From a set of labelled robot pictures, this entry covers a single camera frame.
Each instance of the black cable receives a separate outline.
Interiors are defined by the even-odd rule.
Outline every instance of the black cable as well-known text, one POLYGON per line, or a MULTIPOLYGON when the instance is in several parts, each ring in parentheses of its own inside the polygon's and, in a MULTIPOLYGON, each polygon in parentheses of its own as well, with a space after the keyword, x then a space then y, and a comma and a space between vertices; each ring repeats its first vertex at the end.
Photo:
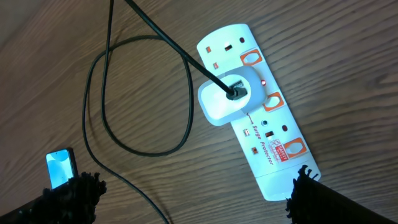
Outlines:
POLYGON ((158 27, 152 19, 150 19, 144 11, 132 0, 125 0, 127 4, 141 17, 141 19, 148 24, 150 28, 152 28, 157 35, 161 36, 161 38, 166 41, 175 51, 177 51, 181 57, 185 58, 191 65, 193 65, 199 72, 202 72, 207 78, 217 84, 221 89, 223 89, 227 94, 234 95, 235 92, 230 87, 225 85, 220 79, 218 79, 215 75, 209 72, 205 67, 203 67, 199 62, 197 62, 191 55, 189 55, 184 49, 182 49, 174 40, 172 40, 165 32, 158 27))
MULTIPOLYGON (((123 181, 124 183, 126 183, 128 186, 130 186, 132 189, 134 189, 136 192, 138 192, 145 200, 147 200, 147 202, 154 208, 154 210, 160 215, 160 217, 163 219, 164 223, 169 224, 169 221, 167 220, 166 216, 162 213, 162 211, 156 206, 156 204, 143 192, 141 191, 139 188, 137 188, 134 184, 130 183, 127 179, 125 179, 124 177, 120 176, 118 173, 116 173, 115 171, 111 170, 110 168, 106 167, 104 164, 102 164, 93 154, 93 151, 90 148, 90 145, 88 144, 88 139, 87 139, 87 133, 86 133, 86 104, 87 104, 87 99, 88 99, 88 92, 90 90, 90 85, 91 85, 91 78, 93 76, 93 70, 95 68, 95 65, 97 64, 97 62, 100 60, 100 58, 102 56, 105 55, 105 66, 104 66, 104 76, 106 76, 106 72, 108 70, 108 63, 109 63, 109 52, 113 51, 114 49, 116 49, 117 47, 120 47, 122 45, 137 41, 137 40, 144 40, 144 39, 154 39, 154 40, 162 40, 159 36, 156 35, 142 35, 142 36, 137 36, 137 37, 132 37, 126 40, 123 40, 117 44, 114 44, 112 47, 109 47, 109 43, 110 43, 110 34, 111 34, 111 24, 112 24, 112 14, 113 14, 113 0, 111 0, 110 6, 109 6, 109 20, 108 20, 108 33, 107 33, 107 39, 106 39, 106 50, 104 52, 101 52, 93 61, 93 63, 91 64, 90 67, 90 71, 88 72, 88 76, 87 76, 87 81, 86 81, 86 87, 85 87, 85 92, 84 92, 84 97, 83 97, 83 113, 82 113, 82 130, 83 130, 83 139, 85 142, 85 146, 87 148, 88 153, 90 154, 91 158, 94 160, 95 163, 97 163, 102 169, 106 170, 107 172, 109 172, 110 174, 114 175, 115 177, 117 177, 118 179, 120 179, 121 181, 123 181)), ((188 67, 188 63, 186 62, 186 60, 184 60, 184 65, 185 68, 187 69, 187 71, 189 72, 189 67, 188 67)), ((190 73, 187 73, 188 76, 188 84, 190 85, 190 96, 192 96, 193 94, 193 87, 192 87, 192 79, 190 77, 190 73)), ((193 116, 190 116, 190 122, 188 120, 189 124, 192 124, 192 119, 193 116)))
POLYGON ((104 125, 104 128, 106 132, 109 134, 111 139, 120 147, 123 149, 136 154, 138 156, 150 156, 150 157, 155 157, 155 156, 166 156, 169 155, 177 150, 179 150, 187 141, 188 136, 190 134, 191 128, 192 128, 192 123, 193 123, 193 82, 192 82, 192 76, 190 73, 189 65, 188 62, 190 62, 196 69, 198 69, 202 74, 204 74, 206 77, 208 77, 210 80, 215 82, 221 89, 223 89, 227 94, 229 95, 234 95, 235 92, 234 90, 230 89, 228 86, 226 86, 220 79, 215 77, 212 73, 210 73, 207 69, 205 69, 202 65, 200 65, 195 59, 193 59, 184 49, 182 49, 177 43, 175 43, 169 36, 167 36, 151 19, 148 18, 148 16, 138 7, 136 3, 134 3, 131 0, 126 0, 126 2, 135 10, 135 12, 158 34, 158 35, 142 35, 142 36, 137 36, 137 37, 132 37, 123 41, 120 41, 113 46, 110 45, 110 38, 111 38, 111 27, 112 27, 112 16, 113 16, 113 4, 114 0, 110 0, 110 6, 109 6, 109 19, 108 19, 108 32, 106 36, 106 50, 104 52, 101 52, 93 61, 91 64, 90 70, 88 72, 87 76, 87 81, 86 81, 86 87, 85 87, 85 92, 84 92, 84 98, 83 98, 83 114, 82 114, 82 130, 83 130, 83 139, 85 142, 85 146, 87 148, 88 153, 90 154, 91 158, 104 170, 108 171, 110 174, 114 175, 115 177, 119 178, 122 180, 124 183, 126 183, 128 186, 133 188, 136 192, 138 192, 142 197, 144 197, 148 203, 155 209, 155 211, 160 215, 160 217, 163 219, 164 223, 169 224, 169 221, 165 217, 165 215, 162 213, 162 211, 156 206, 156 204, 140 189, 138 189, 134 184, 130 183, 127 179, 124 177, 120 176, 117 174, 115 171, 109 169, 106 167, 104 164, 102 164, 97 158, 94 156, 93 152, 91 151, 90 145, 88 144, 88 139, 87 139, 87 133, 86 133, 86 103, 88 99, 88 92, 90 90, 90 85, 91 85, 91 78, 93 76, 93 70, 95 68, 96 63, 98 60, 105 55, 105 62, 104 62, 104 73, 103 73, 103 82, 102 82, 102 89, 101 89, 101 119, 104 125), (185 71, 187 73, 187 79, 188 79, 188 91, 189 91, 189 112, 188 112, 188 123, 187 123, 187 128, 185 130, 185 134, 183 135, 182 140, 180 143, 175 146, 173 149, 166 151, 166 152, 160 152, 160 153, 148 153, 148 152, 139 152, 135 149, 131 149, 130 147, 127 147, 124 145, 112 132, 111 128, 109 127, 108 121, 106 119, 106 110, 105 110, 105 90, 106 90, 106 78, 108 76, 108 68, 109 68, 109 52, 113 51, 114 49, 137 41, 137 40, 144 40, 144 39, 152 39, 152 40, 163 40, 166 43, 168 43, 174 50, 176 50, 182 58, 183 64, 185 66, 185 71))

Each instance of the black fuzzy object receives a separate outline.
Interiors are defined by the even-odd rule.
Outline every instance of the black fuzzy object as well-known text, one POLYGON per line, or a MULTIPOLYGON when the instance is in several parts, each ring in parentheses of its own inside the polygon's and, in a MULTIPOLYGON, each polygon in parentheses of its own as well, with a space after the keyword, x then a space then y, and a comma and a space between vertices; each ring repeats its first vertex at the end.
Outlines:
POLYGON ((106 182, 83 172, 56 189, 44 189, 30 209, 20 210, 18 224, 91 224, 95 206, 106 192, 106 182))
POLYGON ((287 217, 293 224, 394 223, 315 181, 317 175, 311 178, 311 170, 306 174, 306 168, 299 170, 292 198, 287 199, 287 217))

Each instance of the plug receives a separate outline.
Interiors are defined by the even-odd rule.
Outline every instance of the plug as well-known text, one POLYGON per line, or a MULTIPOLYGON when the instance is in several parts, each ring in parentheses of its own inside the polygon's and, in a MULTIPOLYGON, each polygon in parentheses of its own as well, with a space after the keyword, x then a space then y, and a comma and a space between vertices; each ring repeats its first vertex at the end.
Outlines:
POLYGON ((245 88, 236 87, 233 88, 233 90, 234 90, 233 95, 229 95, 228 93, 226 94, 227 99, 238 100, 248 94, 248 91, 245 88))
POLYGON ((210 80, 199 87, 200 106, 212 125, 221 126, 241 118, 267 99, 260 76, 251 66, 234 68, 218 75, 218 78, 233 89, 235 94, 226 95, 210 80))

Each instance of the blue screen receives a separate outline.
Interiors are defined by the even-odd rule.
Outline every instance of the blue screen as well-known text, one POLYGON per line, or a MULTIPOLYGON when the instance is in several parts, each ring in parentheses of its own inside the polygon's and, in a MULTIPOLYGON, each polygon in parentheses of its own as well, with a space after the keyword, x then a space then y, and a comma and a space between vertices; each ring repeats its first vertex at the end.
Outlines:
POLYGON ((51 187, 54 189, 73 177, 72 164, 69 152, 62 149, 57 152, 48 153, 45 157, 49 168, 51 187))

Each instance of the electrical outlet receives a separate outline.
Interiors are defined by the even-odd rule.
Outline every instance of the electrical outlet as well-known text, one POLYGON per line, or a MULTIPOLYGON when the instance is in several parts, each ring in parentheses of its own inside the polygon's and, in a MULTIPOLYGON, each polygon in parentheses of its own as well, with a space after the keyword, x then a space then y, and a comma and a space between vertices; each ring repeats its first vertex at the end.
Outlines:
POLYGON ((249 26, 234 24, 220 28, 203 38, 197 49, 205 67, 219 78, 244 65, 254 68, 259 75, 265 100, 248 113, 240 114, 231 125, 263 197, 268 201, 289 198, 293 178, 299 176, 304 164, 318 174, 315 180, 319 180, 318 166, 249 26))

